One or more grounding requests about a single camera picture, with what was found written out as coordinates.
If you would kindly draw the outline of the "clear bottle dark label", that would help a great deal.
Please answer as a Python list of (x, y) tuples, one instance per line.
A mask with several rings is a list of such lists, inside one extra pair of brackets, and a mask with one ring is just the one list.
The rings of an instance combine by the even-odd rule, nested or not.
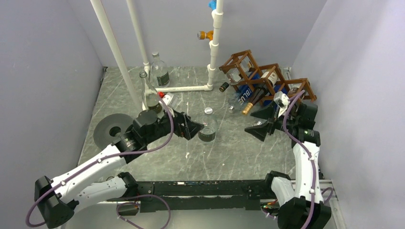
[(213, 142), (218, 130), (218, 122), (211, 107), (204, 109), (204, 116), (201, 118), (200, 123), (203, 124), (204, 127), (199, 131), (198, 138), (204, 143)]

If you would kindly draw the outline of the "clear bottle red green label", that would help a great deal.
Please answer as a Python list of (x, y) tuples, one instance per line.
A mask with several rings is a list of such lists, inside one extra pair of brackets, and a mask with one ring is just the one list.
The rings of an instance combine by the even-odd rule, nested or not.
[(170, 84), (169, 71), (166, 63), (160, 59), (158, 52), (153, 52), (149, 79), (155, 88), (167, 87)]

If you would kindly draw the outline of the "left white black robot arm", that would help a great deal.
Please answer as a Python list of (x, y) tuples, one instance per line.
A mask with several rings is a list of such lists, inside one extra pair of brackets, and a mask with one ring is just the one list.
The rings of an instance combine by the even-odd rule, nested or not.
[(97, 179), (149, 152), (148, 144), (166, 135), (190, 140), (203, 127), (184, 112), (164, 112), (159, 118), (154, 111), (142, 111), (126, 132), (90, 160), (60, 176), (42, 176), (35, 181), (35, 206), (44, 224), (54, 229), (98, 202), (114, 198), (132, 200), (138, 194), (138, 184), (131, 174), (121, 173), (112, 181), (101, 183)]

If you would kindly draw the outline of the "dark bottle silver cap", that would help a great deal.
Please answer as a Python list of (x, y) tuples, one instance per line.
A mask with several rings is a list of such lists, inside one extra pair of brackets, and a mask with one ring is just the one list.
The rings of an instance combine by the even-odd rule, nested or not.
[(291, 88), (287, 93), (289, 100), (293, 100), (296, 97), (296, 94), (300, 93), (301, 91), (302, 89), (299, 89), (298, 87)]

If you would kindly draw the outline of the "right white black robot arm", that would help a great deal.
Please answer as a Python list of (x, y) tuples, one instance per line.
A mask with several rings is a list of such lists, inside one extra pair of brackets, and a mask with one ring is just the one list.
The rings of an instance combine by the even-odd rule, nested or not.
[(272, 171), (263, 185), (264, 194), (278, 200), (278, 214), (275, 217), (280, 229), (322, 229), (332, 215), (320, 188), (320, 133), (313, 129), (317, 111), (316, 104), (303, 101), (292, 107), (293, 114), (283, 125), (284, 117), (278, 116), (279, 108), (271, 102), (250, 114), (265, 122), (245, 128), (245, 132), (261, 141), (275, 130), (287, 129), (293, 136), (291, 147), (296, 163), (295, 184), (288, 175)]

